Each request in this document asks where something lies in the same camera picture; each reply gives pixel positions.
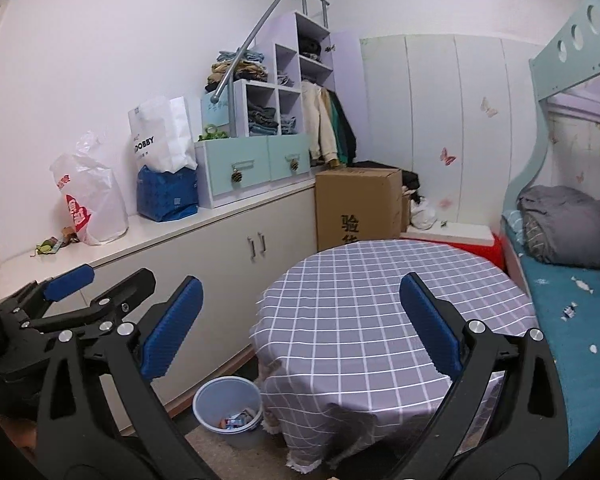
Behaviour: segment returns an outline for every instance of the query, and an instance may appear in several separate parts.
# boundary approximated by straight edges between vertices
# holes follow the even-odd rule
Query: metal handrail
[[[220,100],[220,96],[222,95],[224,88],[228,88],[227,89],[227,99],[228,99],[228,105],[229,105],[229,130],[230,130],[230,134],[232,137],[236,136],[234,85],[233,84],[229,85],[228,83],[229,83],[229,81],[233,82],[235,67],[238,66],[238,63],[240,63],[240,60],[242,59],[242,56],[244,56],[244,53],[247,51],[249,45],[251,44],[251,41],[253,41],[255,39],[256,34],[260,31],[260,29],[262,28],[264,23],[269,19],[269,16],[273,12],[273,10],[278,6],[280,1],[282,1],[282,0],[273,0],[273,3],[269,6],[269,9],[267,9],[267,12],[265,12],[262,15],[262,17],[260,18],[260,21],[256,24],[255,27],[253,27],[253,30],[247,36],[247,39],[244,41],[244,43],[242,44],[242,46],[236,53],[233,62],[231,63],[229,68],[224,73],[224,76],[222,77],[222,80],[220,81],[218,88],[216,88],[216,91],[211,96],[211,102],[213,104],[216,104]],[[327,6],[329,5],[329,3],[327,0],[320,0],[320,1],[322,2],[322,21],[324,22],[324,28],[329,28],[329,21],[327,19]],[[306,15],[307,12],[308,11],[307,11],[306,0],[302,0],[302,13]]]

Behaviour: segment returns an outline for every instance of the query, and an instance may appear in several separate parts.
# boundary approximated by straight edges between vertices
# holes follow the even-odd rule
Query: trash can
[[[241,428],[223,430],[219,423],[249,408],[256,414]],[[202,426],[221,435],[233,447],[249,449],[265,436],[262,422],[260,390],[241,377],[219,377],[204,384],[193,397],[193,413]]]

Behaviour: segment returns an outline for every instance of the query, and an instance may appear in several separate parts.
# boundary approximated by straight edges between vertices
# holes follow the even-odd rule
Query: round table
[[[336,465],[382,438],[417,437],[442,402],[450,380],[400,304],[408,272],[495,332],[537,326],[531,300],[500,269],[445,244],[357,242],[305,259],[264,292],[251,330],[265,427],[284,434],[290,466],[308,472],[333,449]]]

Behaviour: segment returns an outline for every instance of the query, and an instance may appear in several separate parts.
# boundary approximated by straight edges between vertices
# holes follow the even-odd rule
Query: circular hole
[[[584,46],[584,37],[582,36],[580,27],[577,25],[571,27],[571,37],[573,38],[573,46],[576,50],[582,50],[582,47]]]
[[[594,34],[600,34],[600,9],[590,5],[587,8],[587,19]]]
[[[558,58],[560,58],[561,62],[567,61],[567,46],[564,44],[563,40],[558,41]]]

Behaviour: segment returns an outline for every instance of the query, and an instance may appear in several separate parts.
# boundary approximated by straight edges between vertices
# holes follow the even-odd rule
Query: mint green drawer
[[[216,139],[205,143],[211,191],[215,196],[271,180],[266,137]],[[240,182],[232,181],[235,171],[242,175]]]
[[[309,172],[309,138],[307,134],[267,137],[271,179],[279,180]],[[293,169],[293,161],[298,168]]]

